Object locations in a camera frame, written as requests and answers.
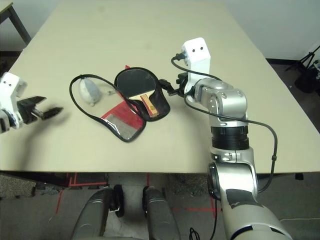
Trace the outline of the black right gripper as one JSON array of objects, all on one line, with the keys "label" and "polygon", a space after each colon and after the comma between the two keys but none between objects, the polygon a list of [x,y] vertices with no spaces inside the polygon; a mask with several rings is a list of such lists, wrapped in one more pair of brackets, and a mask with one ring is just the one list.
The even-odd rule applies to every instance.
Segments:
[{"label": "black right gripper", "polygon": [[189,90],[187,90],[187,87],[186,87],[188,80],[189,79],[188,79],[187,72],[179,73],[177,75],[177,80],[176,80],[176,83],[179,85],[177,89],[174,89],[171,83],[165,79],[159,79],[158,81],[161,88],[166,90],[170,97],[175,95],[184,97],[189,92]]}]

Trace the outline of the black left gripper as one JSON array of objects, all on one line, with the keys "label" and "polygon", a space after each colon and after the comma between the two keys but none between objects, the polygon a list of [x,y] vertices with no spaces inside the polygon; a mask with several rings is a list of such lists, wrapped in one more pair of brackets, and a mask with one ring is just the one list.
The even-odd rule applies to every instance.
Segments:
[{"label": "black left gripper", "polygon": [[[37,120],[37,117],[32,114],[32,110],[36,108],[36,105],[46,99],[47,98],[44,96],[33,96],[17,102],[18,112],[20,113],[24,124],[31,124]],[[53,107],[45,112],[39,111],[37,116],[42,120],[48,120],[58,115],[63,109],[63,107]]]}]

